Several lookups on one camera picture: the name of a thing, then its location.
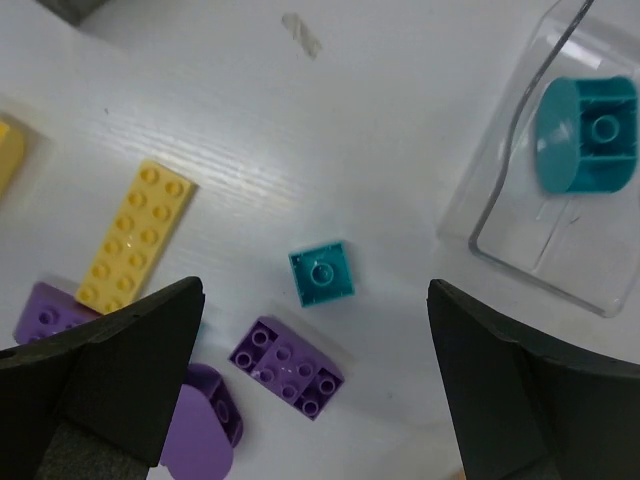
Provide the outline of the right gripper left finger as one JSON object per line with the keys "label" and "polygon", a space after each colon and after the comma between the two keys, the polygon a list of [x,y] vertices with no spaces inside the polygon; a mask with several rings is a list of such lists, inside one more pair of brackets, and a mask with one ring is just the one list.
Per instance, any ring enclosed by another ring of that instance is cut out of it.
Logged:
{"label": "right gripper left finger", "polygon": [[4,479],[144,479],[201,323],[200,278],[1,352]]}

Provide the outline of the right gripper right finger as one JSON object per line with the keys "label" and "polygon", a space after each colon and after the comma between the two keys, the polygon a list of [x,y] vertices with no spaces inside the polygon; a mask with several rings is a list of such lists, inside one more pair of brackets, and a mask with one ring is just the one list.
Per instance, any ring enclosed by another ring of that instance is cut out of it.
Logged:
{"label": "right gripper right finger", "polygon": [[427,310],[468,479],[636,479],[639,367],[434,279]]}

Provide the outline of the purple 2x4 lego brick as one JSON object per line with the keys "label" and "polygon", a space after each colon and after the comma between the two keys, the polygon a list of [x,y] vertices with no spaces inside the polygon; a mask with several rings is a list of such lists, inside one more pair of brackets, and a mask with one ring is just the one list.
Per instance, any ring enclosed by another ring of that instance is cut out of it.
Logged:
{"label": "purple 2x4 lego brick", "polygon": [[310,420],[344,383],[338,366],[279,319],[259,317],[229,361]]}

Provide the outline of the small teal lego brick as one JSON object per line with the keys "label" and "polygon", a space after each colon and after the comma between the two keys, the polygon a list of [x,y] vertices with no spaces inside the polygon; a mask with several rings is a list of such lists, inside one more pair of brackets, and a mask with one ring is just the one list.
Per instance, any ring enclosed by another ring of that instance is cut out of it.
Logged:
{"label": "small teal lego brick", "polygon": [[303,308],[355,294],[343,242],[290,253],[289,263]]}

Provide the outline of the teal rounded lego brick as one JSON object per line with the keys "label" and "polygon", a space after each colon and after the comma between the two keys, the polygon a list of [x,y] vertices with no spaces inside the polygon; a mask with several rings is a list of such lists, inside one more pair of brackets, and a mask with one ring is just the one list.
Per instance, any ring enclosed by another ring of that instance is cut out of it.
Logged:
{"label": "teal rounded lego brick", "polygon": [[559,77],[535,116],[535,171],[550,194],[604,194],[623,189],[638,164],[639,99],[634,82]]}

